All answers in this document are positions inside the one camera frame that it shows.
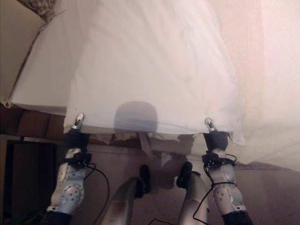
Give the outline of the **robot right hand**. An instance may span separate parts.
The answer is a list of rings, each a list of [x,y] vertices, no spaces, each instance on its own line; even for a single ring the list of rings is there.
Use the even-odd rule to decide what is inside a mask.
[[[228,146],[228,132],[218,131],[213,123],[213,120],[209,117],[204,120],[207,126],[208,133],[203,133],[207,149],[212,152],[215,149],[226,150]]]

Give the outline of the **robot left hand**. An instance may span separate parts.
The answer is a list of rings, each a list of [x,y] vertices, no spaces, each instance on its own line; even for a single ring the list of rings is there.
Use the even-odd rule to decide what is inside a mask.
[[[71,129],[64,134],[63,147],[69,149],[81,149],[86,152],[86,148],[90,139],[90,134],[82,133],[84,114],[79,113],[71,126]]]

